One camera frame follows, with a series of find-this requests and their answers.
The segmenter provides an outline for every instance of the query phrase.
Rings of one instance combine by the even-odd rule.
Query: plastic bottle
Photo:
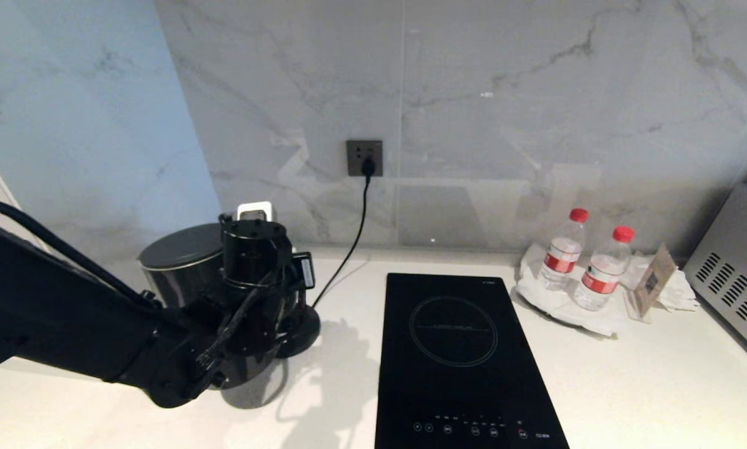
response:
[[[587,236],[584,223],[590,216],[586,210],[571,210],[570,218],[554,233],[551,246],[545,255],[545,261],[539,270],[542,285],[548,290],[561,290],[567,284],[567,278],[576,266]]]
[[[609,301],[620,281],[620,276],[628,268],[634,230],[628,226],[618,226],[612,238],[596,248],[590,258],[590,267],[573,293],[573,301],[587,310],[599,310]]]

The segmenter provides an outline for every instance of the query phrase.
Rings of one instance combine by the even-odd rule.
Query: black induction cooktop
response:
[[[568,447],[501,278],[388,274],[376,447]]]

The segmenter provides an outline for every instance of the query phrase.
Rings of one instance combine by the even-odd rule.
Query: red bottle label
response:
[[[570,273],[576,266],[576,261],[562,261],[548,253],[545,255],[545,265],[555,272]]]
[[[620,276],[604,273],[592,265],[587,268],[584,272],[584,276],[581,278],[581,282],[585,287],[593,290],[593,292],[604,295],[615,292],[615,288],[618,286],[618,281],[620,281]]]

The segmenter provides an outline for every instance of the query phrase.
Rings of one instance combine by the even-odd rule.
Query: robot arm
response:
[[[229,216],[222,229],[222,293],[162,309],[152,293],[129,298],[0,228],[0,363],[17,355],[139,387],[155,404],[177,407],[221,385],[222,367],[291,343],[304,332],[297,312],[305,305],[296,304],[303,284],[289,274],[285,229]]]

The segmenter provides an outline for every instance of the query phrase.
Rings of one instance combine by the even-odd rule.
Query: gray wall socket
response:
[[[381,140],[346,140],[345,157],[349,163],[349,176],[365,176],[362,174],[362,162],[369,157],[376,164],[373,175],[382,176],[385,173]]]

